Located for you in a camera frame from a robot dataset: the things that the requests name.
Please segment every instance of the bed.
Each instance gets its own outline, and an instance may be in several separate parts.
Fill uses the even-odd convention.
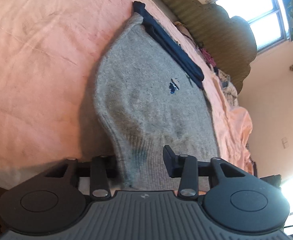
[[[0,187],[65,158],[112,152],[93,107],[95,75],[135,0],[0,0]],[[194,48],[152,0],[136,0],[201,67],[220,157],[252,172],[246,109],[231,107]]]

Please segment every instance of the bed sheet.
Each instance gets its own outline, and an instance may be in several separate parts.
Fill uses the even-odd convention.
[[[96,67],[135,0],[0,0],[0,187],[64,158],[112,152],[93,108]],[[252,122],[230,107],[218,78],[151,0],[137,0],[198,64],[221,157],[250,169]]]

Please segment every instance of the black circular disc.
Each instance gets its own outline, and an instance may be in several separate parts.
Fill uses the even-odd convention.
[[[0,198],[0,216],[8,227],[24,234],[62,231],[77,221],[85,197],[60,179],[22,183]]]
[[[227,178],[213,187],[204,196],[205,211],[218,224],[235,231],[280,229],[289,215],[288,201],[279,189],[250,178]]]

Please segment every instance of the headboard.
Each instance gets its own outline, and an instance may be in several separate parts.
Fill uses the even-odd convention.
[[[216,4],[198,0],[161,0],[186,25],[197,43],[213,56],[218,68],[231,76],[240,93],[243,80],[250,73],[250,63],[257,46],[250,25],[241,17],[229,18]]]

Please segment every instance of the navy blue fabric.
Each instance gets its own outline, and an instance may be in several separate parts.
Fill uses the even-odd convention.
[[[145,4],[135,1],[133,2],[133,10],[143,17],[143,25],[145,31],[157,42],[160,46],[170,54],[170,56],[178,63],[178,65],[189,75],[192,81],[198,88],[203,90],[202,81],[204,75],[202,70],[181,49],[181,47],[171,39],[165,30],[157,23],[156,20],[145,9]]]

